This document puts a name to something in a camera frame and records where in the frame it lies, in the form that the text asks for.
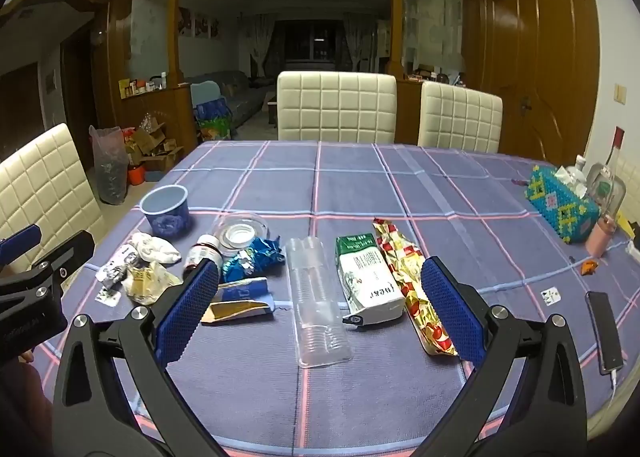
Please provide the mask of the person's left hand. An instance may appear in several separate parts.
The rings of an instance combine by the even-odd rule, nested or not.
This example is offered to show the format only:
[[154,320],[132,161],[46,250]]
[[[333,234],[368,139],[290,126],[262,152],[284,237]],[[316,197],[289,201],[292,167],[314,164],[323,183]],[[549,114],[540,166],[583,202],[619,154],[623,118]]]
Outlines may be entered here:
[[22,353],[20,355],[20,360],[23,363],[28,363],[28,364],[34,362],[34,355],[32,354],[32,351],[26,351],[26,352]]

